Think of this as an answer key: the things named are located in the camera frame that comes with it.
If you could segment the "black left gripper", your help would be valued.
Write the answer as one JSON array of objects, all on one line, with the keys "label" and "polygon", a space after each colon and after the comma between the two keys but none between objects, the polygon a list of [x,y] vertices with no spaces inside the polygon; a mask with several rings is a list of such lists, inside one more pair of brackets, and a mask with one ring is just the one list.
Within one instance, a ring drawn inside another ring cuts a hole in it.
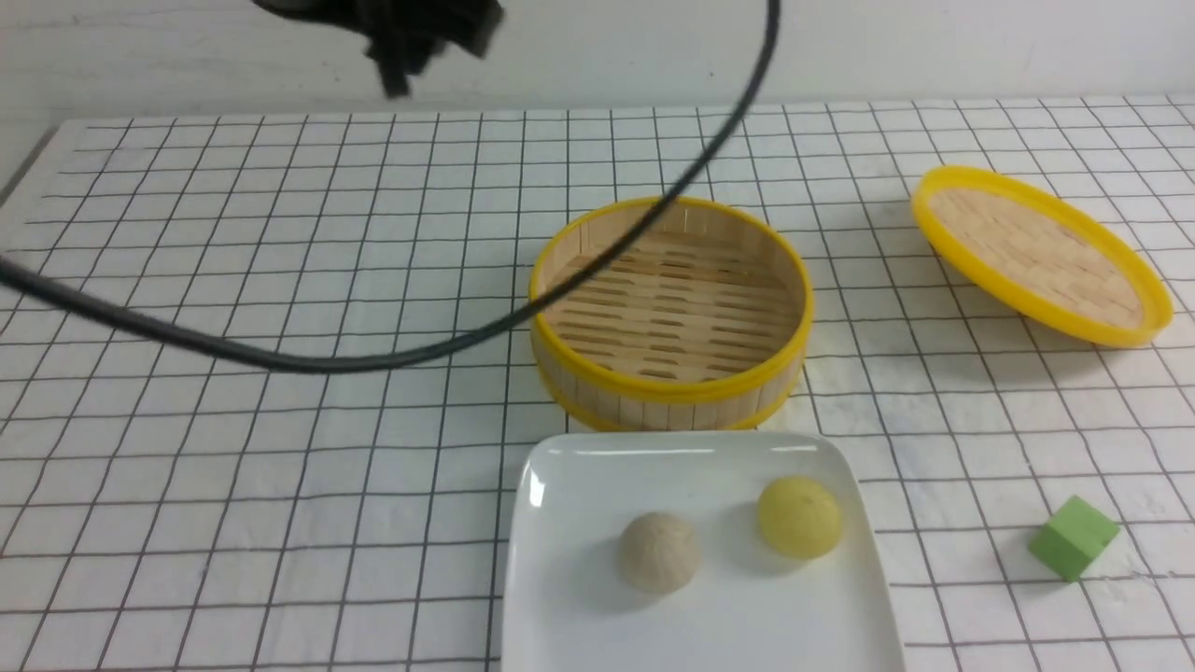
[{"label": "black left gripper", "polygon": [[256,1],[288,22],[321,24],[363,35],[364,55],[375,65],[388,100],[410,94],[410,77],[448,44],[473,57],[486,56],[504,19],[500,1]]}]

